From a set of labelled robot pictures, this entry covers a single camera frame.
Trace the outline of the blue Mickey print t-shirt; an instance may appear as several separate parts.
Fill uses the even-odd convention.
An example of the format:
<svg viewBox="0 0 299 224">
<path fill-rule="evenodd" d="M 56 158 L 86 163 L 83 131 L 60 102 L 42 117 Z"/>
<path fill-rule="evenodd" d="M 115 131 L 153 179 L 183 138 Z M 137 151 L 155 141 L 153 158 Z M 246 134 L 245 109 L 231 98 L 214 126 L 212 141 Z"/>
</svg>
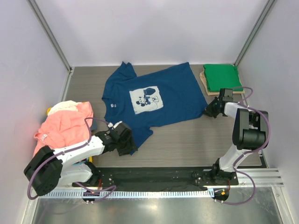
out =
<svg viewBox="0 0 299 224">
<path fill-rule="evenodd" d="M 105 120 L 127 124 L 137 147 L 153 134 L 151 127 L 197 119 L 207 107 L 189 63 L 142 76 L 131 63 L 121 63 L 107 79 L 102 100 Z"/>
</svg>

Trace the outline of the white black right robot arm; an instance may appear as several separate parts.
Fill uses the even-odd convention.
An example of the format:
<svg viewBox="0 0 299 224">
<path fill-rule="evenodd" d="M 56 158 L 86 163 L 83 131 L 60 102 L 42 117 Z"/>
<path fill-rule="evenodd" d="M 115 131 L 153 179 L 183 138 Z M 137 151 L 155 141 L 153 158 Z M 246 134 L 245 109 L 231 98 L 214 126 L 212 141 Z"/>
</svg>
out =
<svg viewBox="0 0 299 224">
<path fill-rule="evenodd" d="M 267 147 L 271 128 L 269 113 L 233 101 L 233 90 L 221 88 L 218 97 L 205 108 L 204 114 L 216 118 L 219 114 L 235 119 L 232 146 L 217 159 L 209 171 L 194 171 L 196 186 L 237 184 L 236 169 L 249 155 Z"/>
</svg>

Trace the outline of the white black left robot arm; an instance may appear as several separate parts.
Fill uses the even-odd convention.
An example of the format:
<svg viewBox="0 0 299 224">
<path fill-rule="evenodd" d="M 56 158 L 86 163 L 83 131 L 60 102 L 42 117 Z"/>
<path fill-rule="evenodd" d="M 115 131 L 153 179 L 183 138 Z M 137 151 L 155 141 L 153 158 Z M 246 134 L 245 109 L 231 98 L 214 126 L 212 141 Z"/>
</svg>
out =
<svg viewBox="0 0 299 224">
<path fill-rule="evenodd" d="M 42 147 L 24 169 L 29 181 L 27 196 L 34 190 L 44 196 L 56 187 L 86 184 L 90 187 L 100 182 L 100 171 L 87 158 L 117 150 L 120 156 L 137 149 L 131 128 L 122 121 L 108 124 L 107 131 L 89 134 L 88 138 L 72 146 L 51 149 Z"/>
</svg>

